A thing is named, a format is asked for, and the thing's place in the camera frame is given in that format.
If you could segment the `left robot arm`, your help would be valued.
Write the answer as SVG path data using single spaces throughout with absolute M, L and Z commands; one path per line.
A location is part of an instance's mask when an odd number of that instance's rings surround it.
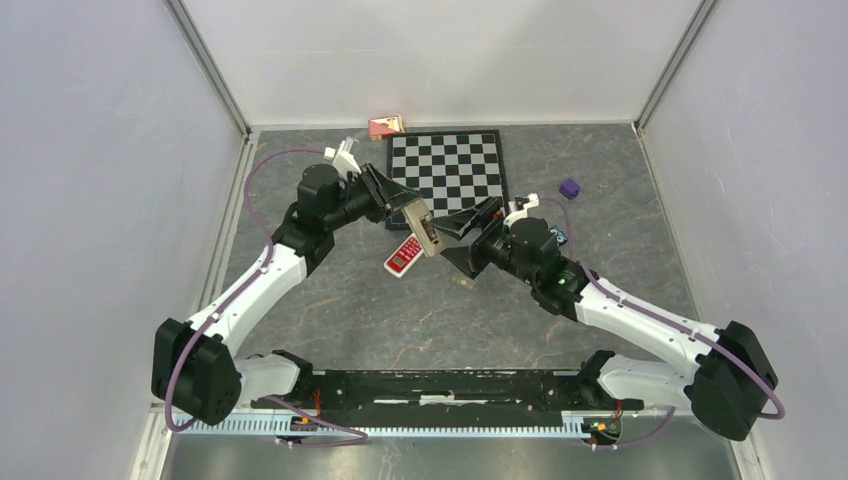
M 398 212 L 420 225 L 430 220 L 421 195 L 367 164 L 341 174 L 328 164 L 306 168 L 297 199 L 270 235 L 259 258 L 221 296 L 185 321 L 169 318 L 156 330 L 151 391 L 164 402 L 173 431 L 201 421 L 222 422 L 241 404 L 278 396 L 306 405 L 313 379 L 282 354 L 236 360 L 235 353 L 271 308 L 311 275 L 335 245 L 334 233 L 366 218 L 381 223 Z

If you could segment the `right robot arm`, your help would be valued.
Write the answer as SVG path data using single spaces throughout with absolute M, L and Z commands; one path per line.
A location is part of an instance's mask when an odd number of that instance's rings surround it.
M 562 253 L 559 233 L 523 208 L 506 212 L 499 198 L 433 220 L 429 232 L 444 241 L 442 256 L 474 279 L 495 266 L 524 282 L 545 311 L 604 330 L 654 355 L 641 361 L 609 351 L 594 354 L 577 382 L 591 408 L 633 400 L 688 411 L 707 429 L 746 439 L 760 419 L 782 420 L 779 380 L 755 332 L 731 321 L 718 327 L 673 314 L 629 295 Z

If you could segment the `beige remote control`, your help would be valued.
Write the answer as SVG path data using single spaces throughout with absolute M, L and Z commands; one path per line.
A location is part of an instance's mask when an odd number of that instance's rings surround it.
M 440 232 L 433 224 L 434 218 L 423 199 L 416 199 L 402 209 L 412 233 L 418 238 L 424 254 L 438 256 L 445 248 Z

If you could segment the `beige battery cover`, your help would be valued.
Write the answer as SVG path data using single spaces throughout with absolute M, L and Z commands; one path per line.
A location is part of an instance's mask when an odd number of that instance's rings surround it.
M 473 290 L 475 287 L 475 280 L 461 273 L 455 273 L 451 277 L 452 281 L 456 283 L 458 286 L 461 286 L 468 290 Z

